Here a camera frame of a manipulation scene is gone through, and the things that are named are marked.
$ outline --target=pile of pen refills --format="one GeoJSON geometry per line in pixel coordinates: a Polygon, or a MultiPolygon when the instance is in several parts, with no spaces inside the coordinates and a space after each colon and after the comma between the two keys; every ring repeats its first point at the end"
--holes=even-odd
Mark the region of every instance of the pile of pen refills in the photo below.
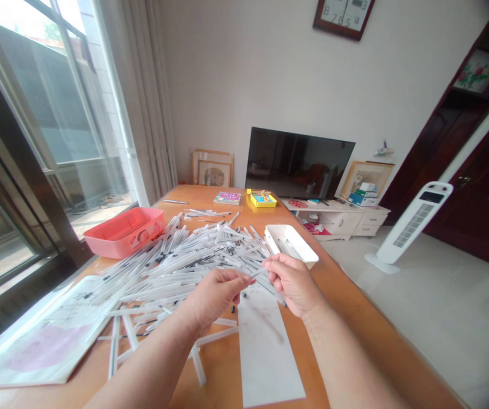
{"type": "MultiPolygon", "coordinates": [[[[104,337],[111,339],[108,378],[136,350],[138,338],[155,330],[212,269],[236,269],[250,274],[285,305],[284,297],[273,288],[267,271],[261,266],[262,261],[273,252],[268,243],[252,225],[251,232],[244,226],[231,228],[239,213],[230,222],[223,220],[207,224],[193,232],[186,226],[179,228],[182,218],[211,215],[211,211],[191,209],[186,215],[180,213],[160,236],[104,270],[101,273],[102,282],[85,295],[98,304],[108,299],[119,300],[109,313],[114,317],[112,336],[104,337]],[[126,333],[123,336],[120,334],[122,323],[126,333]],[[122,337],[129,341],[130,349],[119,354],[119,339],[122,337]]],[[[206,382],[206,377],[198,348],[239,330],[236,320],[219,318],[214,323],[226,325],[229,329],[198,339],[190,353],[201,386],[206,382]]],[[[264,328],[273,332],[269,325],[264,325],[264,328]]],[[[280,341],[280,335],[276,332],[271,335],[280,341]]]]}

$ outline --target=hand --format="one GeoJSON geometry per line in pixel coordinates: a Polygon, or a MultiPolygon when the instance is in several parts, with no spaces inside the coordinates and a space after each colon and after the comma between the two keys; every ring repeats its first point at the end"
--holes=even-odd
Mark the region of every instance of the hand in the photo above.
{"type": "Polygon", "coordinates": [[[222,315],[231,301],[239,304],[241,291],[250,283],[250,276],[237,270],[212,270],[176,309],[175,314],[203,333],[222,315]]]}
{"type": "Polygon", "coordinates": [[[262,265],[269,271],[269,281],[286,297],[292,313],[301,319],[307,314],[328,305],[305,263],[284,253],[264,260],[262,265]]]}

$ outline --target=small box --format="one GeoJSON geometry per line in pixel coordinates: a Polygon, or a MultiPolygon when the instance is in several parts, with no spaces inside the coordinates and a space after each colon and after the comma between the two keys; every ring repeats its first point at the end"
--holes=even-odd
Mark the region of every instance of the small box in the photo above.
{"type": "Polygon", "coordinates": [[[165,229],[163,210],[136,207],[84,232],[85,242],[99,256],[130,256],[165,229]]]}
{"type": "Polygon", "coordinates": [[[363,191],[363,190],[360,190],[360,189],[356,189],[354,191],[354,193],[356,193],[357,195],[362,196],[362,197],[377,197],[377,192],[376,191],[366,192],[366,191],[363,191]]]}
{"type": "Polygon", "coordinates": [[[269,202],[262,202],[259,199],[263,199],[258,195],[250,195],[250,201],[254,204],[255,207],[275,207],[277,205],[277,199],[275,199],[272,195],[269,195],[269,202]]]}
{"type": "Polygon", "coordinates": [[[280,253],[278,239],[288,239],[293,248],[299,253],[299,256],[308,269],[311,269],[318,261],[317,254],[300,236],[296,229],[289,224],[268,224],[265,230],[266,241],[274,254],[280,253]]]}
{"type": "Polygon", "coordinates": [[[349,196],[349,202],[360,207],[376,206],[378,201],[377,198],[366,198],[355,193],[349,196]]]}
{"type": "Polygon", "coordinates": [[[375,190],[375,183],[362,183],[360,185],[360,190],[363,191],[374,191],[375,190]]]}

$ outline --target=white paper sheet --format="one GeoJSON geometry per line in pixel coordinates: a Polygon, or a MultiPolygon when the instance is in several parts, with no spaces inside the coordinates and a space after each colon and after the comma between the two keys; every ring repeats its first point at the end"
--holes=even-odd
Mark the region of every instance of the white paper sheet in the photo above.
{"type": "Polygon", "coordinates": [[[258,283],[246,289],[247,299],[239,304],[239,344],[243,407],[305,398],[279,305],[258,283]],[[256,309],[283,338],[279,345],[258,322],[256,309]]]}
{"type": "Polygon", "coordinates": [[[102,280],[82,279],[0,346],[0,387],[64,383],[106,326],[114,301],[84,295],[102,280]]]}

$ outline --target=white plastic tray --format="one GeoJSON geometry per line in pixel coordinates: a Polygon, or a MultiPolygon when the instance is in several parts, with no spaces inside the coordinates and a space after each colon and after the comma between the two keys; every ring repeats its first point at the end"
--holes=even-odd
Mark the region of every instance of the white plastic tray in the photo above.
{"type": "Polygon", "coordinates": [[[318,261],[317,253],[305,242],[296,229],[289,224],[268,224],[265,233],[266,240],[274,253],[282,252],[277,243],[277,239],[288,239],[299,252],[307,268],[311,269],[318,261]]]}

